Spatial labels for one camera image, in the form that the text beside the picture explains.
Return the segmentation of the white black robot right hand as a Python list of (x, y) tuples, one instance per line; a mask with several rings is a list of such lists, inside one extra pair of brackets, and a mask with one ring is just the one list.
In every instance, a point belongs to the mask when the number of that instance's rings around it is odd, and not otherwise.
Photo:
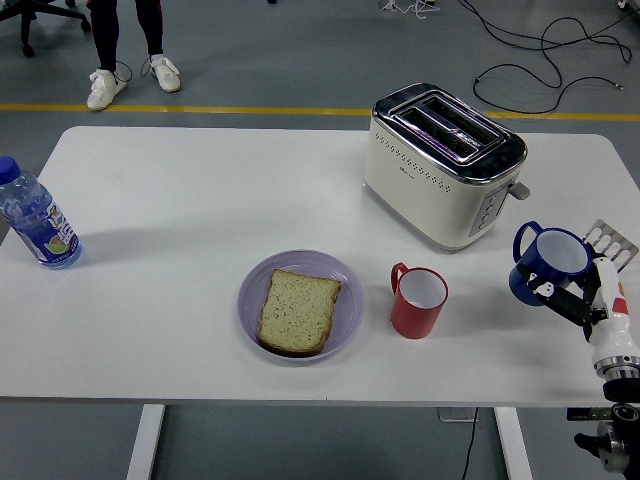
[(537, 300), (582, 328), (593, 347), (592, 364), (599, 376), (605, 377), (615, 369), (639, 369), (639, 346), (630, 334), (627, 301), (612, 260), (603, 254), (595, 256), (581, 281), (581, 297), (552, 284), (526, 265), (518, 265), (516, 271)]

